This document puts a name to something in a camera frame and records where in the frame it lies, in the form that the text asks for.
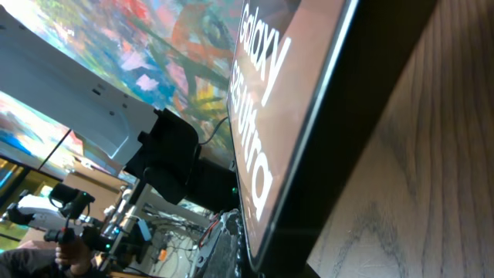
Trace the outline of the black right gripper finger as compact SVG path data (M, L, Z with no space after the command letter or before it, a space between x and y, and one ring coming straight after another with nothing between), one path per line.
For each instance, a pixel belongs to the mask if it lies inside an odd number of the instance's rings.
M195 278L244 276L245 234L238 209L222 213L200 241Z

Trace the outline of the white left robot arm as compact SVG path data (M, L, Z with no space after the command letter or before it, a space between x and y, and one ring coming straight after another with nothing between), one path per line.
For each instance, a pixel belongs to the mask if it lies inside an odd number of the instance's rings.
M125 96L1 10L1 89L73 129L171 204L240 206L235 172L205 157L198 132L168 109Z

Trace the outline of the person's hand in background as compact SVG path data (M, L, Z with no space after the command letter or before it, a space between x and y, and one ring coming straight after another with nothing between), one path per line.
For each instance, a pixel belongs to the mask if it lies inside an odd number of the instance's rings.
M55 262L59 266L69 266L74 276L87 273L93 266L92 258L93 251L80 237L66 244L57 244Z

